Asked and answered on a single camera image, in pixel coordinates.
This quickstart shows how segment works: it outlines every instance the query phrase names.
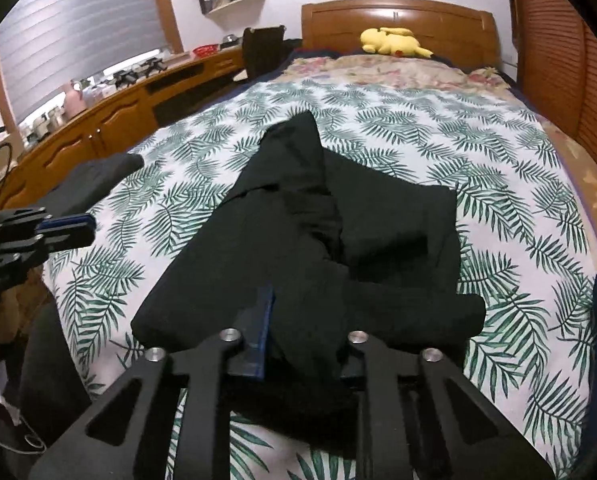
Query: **bed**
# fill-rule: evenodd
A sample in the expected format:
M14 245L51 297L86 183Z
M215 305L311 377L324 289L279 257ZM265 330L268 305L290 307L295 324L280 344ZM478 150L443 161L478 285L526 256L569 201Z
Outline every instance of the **bed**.
M356 56L369 27L407 27L431 60ZM271 124L310 110L323 145L418 184L459 192L460 292L487 305L464 372L563 477L589 399L597 271L597 167L533 113L500 67L487 12L426 0L303 6L304 48L278 77L162 128L131 150L145 167L92 213L95 243L51 256L53 293L92 397L143 352L130 321L220 203ZM168 460L171 476L184 394ZM354 478L354 463L234 414L232 476Z

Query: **black cable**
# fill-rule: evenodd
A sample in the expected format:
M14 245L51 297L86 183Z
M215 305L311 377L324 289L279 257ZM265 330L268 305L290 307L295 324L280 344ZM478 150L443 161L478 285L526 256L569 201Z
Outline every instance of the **black cable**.
M0 181L0 197L1 197L1 193L3 192L3 187L5 187L5 179L10 174L10 169L12 167L12 155L14 154L14 149L13 149L12 145L9 142L7 142L6 140L4 140L3 142L0 143L0 151L5 146L7 146L10 149L10 156L7 158L7 167L5 170L5 175L3 175L3 178Z

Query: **red bowl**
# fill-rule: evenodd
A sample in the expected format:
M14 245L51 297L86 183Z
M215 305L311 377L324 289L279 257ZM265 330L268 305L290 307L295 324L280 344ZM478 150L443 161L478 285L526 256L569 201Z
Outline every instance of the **red bowl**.
M208 57L218 52L218 45L213 44L198 46L194 50L192 50L192 52L196 57Z

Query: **yellow plush toy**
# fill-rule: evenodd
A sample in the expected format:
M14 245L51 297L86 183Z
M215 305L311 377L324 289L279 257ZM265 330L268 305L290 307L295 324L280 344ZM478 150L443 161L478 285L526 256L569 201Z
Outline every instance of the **yellow plush toy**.
M368 28L361 34L363 50L368 54L392 56L431 57L432 52L422 48L408 28Z

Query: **chair backrest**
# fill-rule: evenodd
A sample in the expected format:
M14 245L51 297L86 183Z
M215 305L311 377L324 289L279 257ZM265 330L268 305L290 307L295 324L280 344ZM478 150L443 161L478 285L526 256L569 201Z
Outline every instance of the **chair backrest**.
M246 28L243 31L243 63L252 80L276 70L283 62L285 25Z

